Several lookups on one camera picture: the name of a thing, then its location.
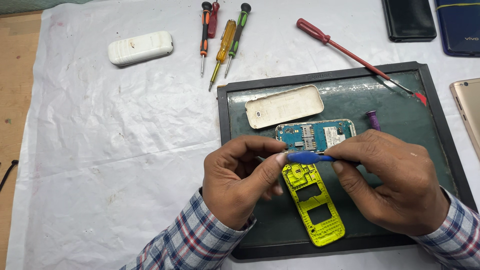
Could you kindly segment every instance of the gold smartphone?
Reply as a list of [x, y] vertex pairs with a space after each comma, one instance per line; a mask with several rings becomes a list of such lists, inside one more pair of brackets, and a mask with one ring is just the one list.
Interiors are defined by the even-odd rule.
[[480, 78], [454, 82], [450, 91], [480, 159]]

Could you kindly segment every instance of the red mark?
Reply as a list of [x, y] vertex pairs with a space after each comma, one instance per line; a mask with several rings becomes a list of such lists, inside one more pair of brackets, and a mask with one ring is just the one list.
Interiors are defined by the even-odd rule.
[[415, 95], [420, 99], [420, 101], [426, 106], [427, 105], [427, 98], [420, 94], [420, 93], [415, 93]]

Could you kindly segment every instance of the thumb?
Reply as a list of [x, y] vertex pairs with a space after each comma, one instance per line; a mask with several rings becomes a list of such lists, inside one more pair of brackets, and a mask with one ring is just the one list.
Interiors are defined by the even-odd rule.
[[265, 159], [249, 177], [242, 181], [245, 192], [257, 199], [277, 181], [278, 175], [287, 164], [287, 155], [278, 153]]
[[332, 162], [332, 168], [338, 176], [343, 189], [352, 198], [355, 205], [368, 219], [372, 213], [377, 211], [376, 192], [368, 185], [360, 171], [352, 164], [337, 160]]

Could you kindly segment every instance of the green screwdriver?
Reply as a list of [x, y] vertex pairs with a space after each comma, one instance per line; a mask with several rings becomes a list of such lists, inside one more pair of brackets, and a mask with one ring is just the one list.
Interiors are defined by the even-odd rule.
[[233, 37], [232, 44], [230, 45], [230, 51], [228, 52], [230, 59], [228, 61], [227, 70], [225, 70], [224, 78], [227, 77], [228, 68], [230, 67], [230, 61], [232, 61], [232, 58], [235, 57], [235, 54], [237, 53], [237, 49], [239, 48], [241, 32], [245, 26], [245, 23], [247, 22], [248, 13], [250, 13], [250, 11], [252, 10], [252, 7], [247, 3], [243, 3], [240, 6], [240, 8], [241, 8], [241, 12], [240, 12], [239, 20], [237, 22], [237, 30], [235, 31], [235, 36]]

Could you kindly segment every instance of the white plastic sheet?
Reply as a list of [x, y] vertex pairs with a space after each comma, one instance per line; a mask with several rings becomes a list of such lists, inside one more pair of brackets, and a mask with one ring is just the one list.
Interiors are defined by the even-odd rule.
[[[480, 76], [479, 59], [449, 57], [440, 37], [387, 38], [381, 2], [250, 2], [227, 82], [360, 67], [314, 40], [305, 18], [373, 65], [427, 63], [477, 203], [479, 161], [448, 86]], [[42, 14], [15, 189], [7, 269], [118, 269], [166, 228], [203, 179], [220, 146], [216, 91], [209, 93], [220, 36], [241, 2], [219, 1], [218, 32], [200, 78], [201, 2], [107, 0], [63, 4]], [[119, 68], [115, 40], [167, 30], [171, 55]], [[438, 269], [416, 246], [228, 260], [223, 269]]]

